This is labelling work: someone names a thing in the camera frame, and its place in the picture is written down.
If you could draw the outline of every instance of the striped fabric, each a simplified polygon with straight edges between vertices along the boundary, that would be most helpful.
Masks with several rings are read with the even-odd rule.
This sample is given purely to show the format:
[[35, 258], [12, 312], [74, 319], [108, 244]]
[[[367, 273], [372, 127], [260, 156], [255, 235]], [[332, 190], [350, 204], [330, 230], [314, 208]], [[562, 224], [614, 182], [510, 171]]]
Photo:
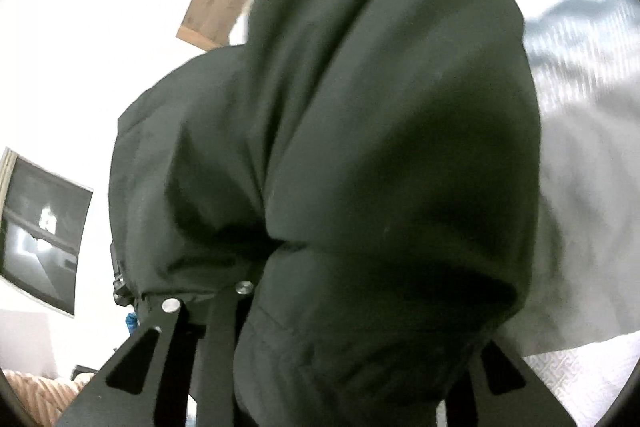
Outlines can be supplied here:
[[73, 381], [50, 380], [8, 370], [4, 371], [4, 376], [34, 421], [42, 427], [54, 427], [93, 374], [78, 375]]

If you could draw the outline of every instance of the window pane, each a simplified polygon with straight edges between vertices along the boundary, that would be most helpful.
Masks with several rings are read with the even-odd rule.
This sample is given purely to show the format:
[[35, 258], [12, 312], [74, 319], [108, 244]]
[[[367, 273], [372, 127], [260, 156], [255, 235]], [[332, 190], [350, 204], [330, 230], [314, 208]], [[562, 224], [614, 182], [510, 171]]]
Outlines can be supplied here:
[[0, 275], [34, 297], [74, 313], [78, 258], [2, 220]]
[[91, 196], [90, 191], [18, 158], [4, 205], [77, 251]]

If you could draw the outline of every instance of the window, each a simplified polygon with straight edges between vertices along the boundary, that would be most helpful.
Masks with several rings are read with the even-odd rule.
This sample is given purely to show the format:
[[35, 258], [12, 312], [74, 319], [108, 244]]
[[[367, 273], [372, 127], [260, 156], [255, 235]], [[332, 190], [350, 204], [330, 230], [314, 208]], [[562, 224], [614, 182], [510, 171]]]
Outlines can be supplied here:
[[91, 191], [6, 150], [0, 169], [0, 276], [73, 314], [91, 197]]

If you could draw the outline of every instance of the silver bolt head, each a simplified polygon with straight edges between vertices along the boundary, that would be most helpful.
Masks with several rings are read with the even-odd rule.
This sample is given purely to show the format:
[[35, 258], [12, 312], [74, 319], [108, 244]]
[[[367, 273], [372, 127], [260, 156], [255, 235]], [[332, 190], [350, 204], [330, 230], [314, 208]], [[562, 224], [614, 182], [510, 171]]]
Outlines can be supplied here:
[[236, 293], [240, 295], [251, 295], [254, 292], [254, 283], [251, 281], [240, 281], [236, 284]]
[[175, 313], [180, 309], [180, 301], [178, 299], [167, 299], [162, 303], [162, 311], [164, 313]]

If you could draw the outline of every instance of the white wall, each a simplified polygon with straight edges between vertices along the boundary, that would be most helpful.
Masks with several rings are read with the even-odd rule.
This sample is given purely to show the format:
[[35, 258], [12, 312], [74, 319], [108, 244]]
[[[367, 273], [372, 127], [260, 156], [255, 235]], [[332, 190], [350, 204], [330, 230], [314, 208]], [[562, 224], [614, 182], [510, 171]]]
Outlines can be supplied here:
[[57, 373], [49, 314], [0, 309], [0, 367], [52, 377]]
[[189, 2], [0, 0], [0, 148], [94, 190], [74, 319], [0, 281], [0, 309], [49, 315], [62, 376], [76, 363], [98, 367], [127, 336], [127, 310], [111, 297], [107, 190], [116, 119], [201, 53], [175, 38]]

